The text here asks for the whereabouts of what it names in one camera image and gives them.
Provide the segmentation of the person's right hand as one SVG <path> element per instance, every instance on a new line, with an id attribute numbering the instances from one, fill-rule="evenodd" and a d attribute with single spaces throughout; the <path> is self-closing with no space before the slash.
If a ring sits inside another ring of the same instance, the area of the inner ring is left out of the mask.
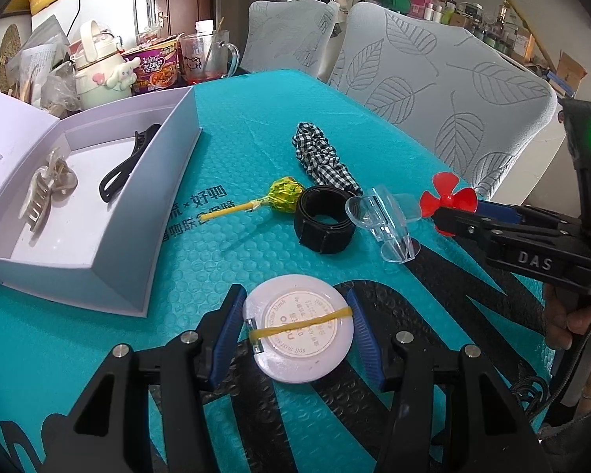
<path id="1" fill-rule="evenodd" d="M 591 324 L 591 306 L 568 311 L 554 286 L 543 285 L 546 344 L 553 350 L 568 350 L 576 335 L 586 333 Z"/>

